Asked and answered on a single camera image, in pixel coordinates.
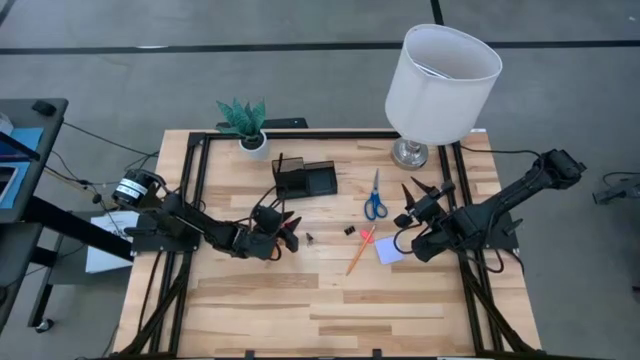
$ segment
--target desk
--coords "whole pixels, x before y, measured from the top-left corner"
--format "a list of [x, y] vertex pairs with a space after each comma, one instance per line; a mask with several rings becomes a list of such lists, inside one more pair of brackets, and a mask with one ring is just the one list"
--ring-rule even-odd
[[[170, 188], [179, 185], [188, 134], [182, 130], [165, 132], [157, 172]], [[301, 246], [296, 254], [284, 250], [278, 262], [231, 259], [201, 244], [191, 267], [179, 357], [242, 356], [247, 349], [255, 350], [256, 356], [370, 356], [373, 348], [382, 349], [385, 356], [473, 354], [454, 254], [443, 253], [429, 263], [408, 256], [402, 262], [381, 265], [374, 247], [368, 246], [354, 271], [345, 277], [362, 239], [357, 234], [346, 236], [343, 229], [349, 225], [358, 230], [370, 228], [363, 206], [376, 168], [380, 169], [380, 196], [390, 213], [376, 222], [376, 238], [397, 230], [392, 219], [405, 205], [400, 183], [414, 194], [419, 192], [410, 176], [430, 185], [442, 183], [437, 156], [432, 155], [417, 172], [403, 171], [391, 161], [391, 143], [270, 140], [272, 159], [284, 152], [285, 157], [303, 156], [305, 162], [334, 160], [338, 194], [286, 202], [287, 210], [302, 216], [296, 231]], [[473, 133], [463, 145], [487, 149], [488, 136]], [[437, 154], [437, 150], [431, 149], [431, 154]], [[474, 202], [500, 190], [491, 154], [465, 151], [464, 156]], [[449, 159], [457, 180], [452, 153]], [[212, 142], [203, 193], [206, 213], [225, 220], [246, 217], [273, 186], [270, 166], [270, 162], [248, 160], [237, 141]], [[196, 171], [194, 163], [191, 181]], [[462, 204], [460, 191], [457, 196], [458, 204]], [[305, 245], [305, 232], [313, 235], [314, 245]], [[407, 236], [401, 246], [408, 246], [410, 234]], [[495, 253], [488, 251], [486, 257], [495, 267]], [[511, 258], [503, 258], [506, 270], [490, 276], [495, 303], [521, 337], [539, 347], [520, 267]], [[135, 336], [154, 259], [155, 254], [143, 254], [134, 261], [114, 351], [124, 348]], [[156, 274], [147, 317], [155, 306], [160, 278]], [[488, 348], [488, 325], [478, 306]], [[170, 312], [165, 319], [171, 318]], [[164, 322], [161, 350], [167, 348], [170, 323]]]
[[[45, 116], [32, 110], [36, 99], [0, 99], [0, 112], [6, 114], [14, 128], [42, 128], [35, 151], [40, 161], [31, 162], [11, 209], [0, 209], [0, 287], [6, 287], [6, 300], [0, 304], [0, 331], [6, 323], [20, 290], [22, 276], [30, 262], [53, 267], [56, 251], [37, 246], [43, 226], [69, 235], [83, 243], [125, 259], [131, 259], [131, 244], [89, 222], [34, 196], [33, 193], [45, 168], [53, 144], [64, 122], [69, 102], [65, 99], [44, 99], [56, 111]], [[38, 292], [29, 326], [38, 326], [52, 289], [47, 279]]]

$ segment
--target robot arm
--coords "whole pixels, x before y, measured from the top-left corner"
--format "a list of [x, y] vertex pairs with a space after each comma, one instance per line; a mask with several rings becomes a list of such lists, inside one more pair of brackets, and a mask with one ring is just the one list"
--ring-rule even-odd
[[394, 221], [401, 228], [413, 219], [426, 222], [430, 233], [412, 240], [411, 248], [424, 262], [444, 250], [479, 249], [484, 246], [487, 232], [505, 212], [537, 194], [543, 189], [567, 189], [577, 183], [586, 170], [564, 150], [551, 150], [540, 155], [527, 173], [504, 190], [481, 204], [458, 208], [446, 213], [438, 199], [453, 191], [452, 183], [445, 183], [442, 191], [413, 181], [427, 193], [417, 202], [403, 185], [407, 198], [408, 215], [400, 215]]

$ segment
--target white pot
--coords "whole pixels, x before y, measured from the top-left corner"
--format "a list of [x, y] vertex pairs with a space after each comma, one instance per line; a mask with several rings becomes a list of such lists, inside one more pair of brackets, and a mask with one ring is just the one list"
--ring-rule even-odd
[[260, 147], [257, 149], [249, 150], [242, 145], [242, 140], [238, 141], [238, 144], [240, 144], [242, 150], [249, 154], [249, 157], [251, 157], [253, 160], [267, 160], [267, 158], [269, 157], [269, 141], [267, 140], [267, 134], [265, 134], [262, 130], [260, 130], [260, 133], [262, 134], [264, 141], [262, 142], [262, 145], [260, 145]]

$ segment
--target chrome lamp base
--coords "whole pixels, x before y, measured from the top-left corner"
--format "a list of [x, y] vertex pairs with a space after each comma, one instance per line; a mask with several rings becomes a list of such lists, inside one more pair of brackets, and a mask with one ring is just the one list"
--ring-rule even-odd
[[393, 143], [391, 158], [398, 167], [404, 170], [418, 170], [427, 163], [429, 148], [415, 141], [397, 139]]

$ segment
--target white lampshade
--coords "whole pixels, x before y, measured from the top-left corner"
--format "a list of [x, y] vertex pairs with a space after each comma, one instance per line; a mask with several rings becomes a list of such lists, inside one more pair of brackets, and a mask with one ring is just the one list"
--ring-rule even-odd
[[404, 38], [385, 102], [387, 118], [406, 140], [460, 140], [476, 123], [501, 71], [500, 56], [482, 41], [445, 26], [415, 26]]

